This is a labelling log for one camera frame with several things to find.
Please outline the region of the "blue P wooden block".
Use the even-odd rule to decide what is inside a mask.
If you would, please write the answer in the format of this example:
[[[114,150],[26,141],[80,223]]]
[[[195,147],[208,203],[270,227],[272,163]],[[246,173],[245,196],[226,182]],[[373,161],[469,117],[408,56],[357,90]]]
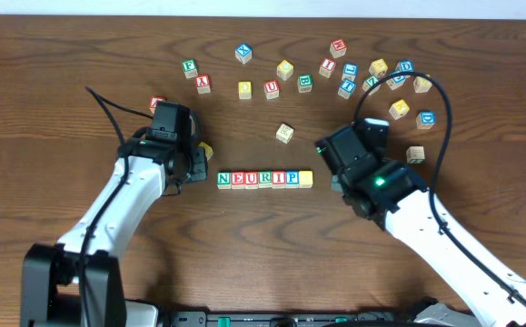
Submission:
[[[300,185],[299,171],[286,171],[285,172],[285,187],[286,188],[298,188]]]

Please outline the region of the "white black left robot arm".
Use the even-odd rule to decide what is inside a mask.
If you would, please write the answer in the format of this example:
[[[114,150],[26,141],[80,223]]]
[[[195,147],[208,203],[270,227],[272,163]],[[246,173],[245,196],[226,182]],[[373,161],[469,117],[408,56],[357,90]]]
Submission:
[[[158,306],[128,300],[119,261],[139,223],[170,185],[207,177],[204,148],[131,139],[107,185],[56,244],[34,244],[22,266],[23,326],[160,326]]]

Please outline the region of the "green N wooden block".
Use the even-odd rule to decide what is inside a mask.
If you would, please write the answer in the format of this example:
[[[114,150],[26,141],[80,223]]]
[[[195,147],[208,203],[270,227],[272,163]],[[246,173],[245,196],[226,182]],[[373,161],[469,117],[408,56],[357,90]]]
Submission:
[[[216,184],[219,189],[231,189],[232,174],[230,172],[219,172],[216,177]]]

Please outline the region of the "red E wooden block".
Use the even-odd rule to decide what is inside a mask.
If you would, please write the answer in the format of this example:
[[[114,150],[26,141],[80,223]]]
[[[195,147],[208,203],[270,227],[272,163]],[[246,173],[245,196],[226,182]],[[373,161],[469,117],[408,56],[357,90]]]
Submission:
[[[245,172],[231,172],[231,188],[244,189],[245,188]]]

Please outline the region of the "yellow S wooden block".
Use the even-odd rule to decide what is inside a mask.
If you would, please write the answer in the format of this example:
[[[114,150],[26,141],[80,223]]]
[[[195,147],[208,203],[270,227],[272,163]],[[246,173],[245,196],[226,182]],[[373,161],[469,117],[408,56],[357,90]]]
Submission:
[[[304,170],[299,171],[299,187],[300,188],[312,188],[313,187],[313,171]]]

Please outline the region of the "green R wooden block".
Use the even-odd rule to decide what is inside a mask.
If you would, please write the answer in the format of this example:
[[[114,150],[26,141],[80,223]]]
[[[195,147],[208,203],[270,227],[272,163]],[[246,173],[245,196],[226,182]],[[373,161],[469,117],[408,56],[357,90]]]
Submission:
[[[272,172],[271,171],[259,171],[258,172],[258,187],[271,188],[273,185]]]

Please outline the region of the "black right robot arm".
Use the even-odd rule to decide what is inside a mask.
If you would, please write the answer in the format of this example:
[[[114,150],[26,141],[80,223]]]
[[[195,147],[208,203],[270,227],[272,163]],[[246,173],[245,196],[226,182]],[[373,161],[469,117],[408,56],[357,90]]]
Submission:
[[[526,326],[526,280],[497,259],[404,163],[330,163],[343,200],[427,262],[483,326]]]

